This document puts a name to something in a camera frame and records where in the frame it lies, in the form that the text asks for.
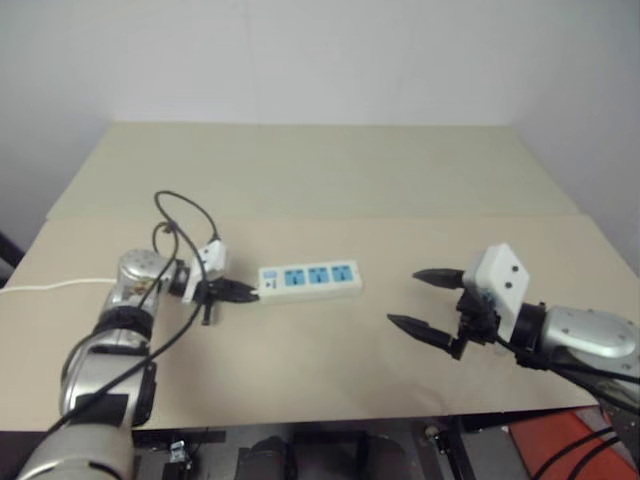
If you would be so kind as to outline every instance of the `table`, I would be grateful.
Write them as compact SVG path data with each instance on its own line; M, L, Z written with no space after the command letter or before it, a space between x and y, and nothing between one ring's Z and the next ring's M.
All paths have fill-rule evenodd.
M48 218L153 216L166 188L230 218L579 213L507 127L116 123Z
M529 269L527 301L602 309L639 318L637 277L581 215L455 218L219 218L232 255L229 276L255 282L268 264L355 258L360 297L289 305L222 305L217 323L190 330L158 360L148 428L436 416L571 407L594 400L545 372L525 370L491 347L462 361L395 328L405 313L454 332L455 292L411 278L426 267L465 268L507 241ZM45 284L110 276L126 250L149 245L155 217L52 219L11 280ZM196 239L206 225L185 223ZM57 417L60 367L96 322L105 285L0 295L2 430L41 430ZM166 298L159 345L189 308Z

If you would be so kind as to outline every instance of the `white wall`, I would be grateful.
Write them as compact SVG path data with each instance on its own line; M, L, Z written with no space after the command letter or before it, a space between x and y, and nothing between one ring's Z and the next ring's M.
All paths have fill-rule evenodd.
M536 126L544 105L527 112L561 91L569 60L591 54L584 39L633 41L636 11L633 0L4 0L0 229L27 247L110 119L519 119L555 164L564 154ZM640 51L626 48L625 58ZM580 73L608 65L597 58ZM602 207L607 216L627 211L627 197Z
M583 3L572 20L583 27L572 29L582 49L567 56L515 126L638 272L640 2Z

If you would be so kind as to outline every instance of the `white power strip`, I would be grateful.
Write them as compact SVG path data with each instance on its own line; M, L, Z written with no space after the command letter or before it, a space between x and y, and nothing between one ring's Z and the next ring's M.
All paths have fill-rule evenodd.
M264 303L355 297L362 278L354 260L263 267L258 294Z

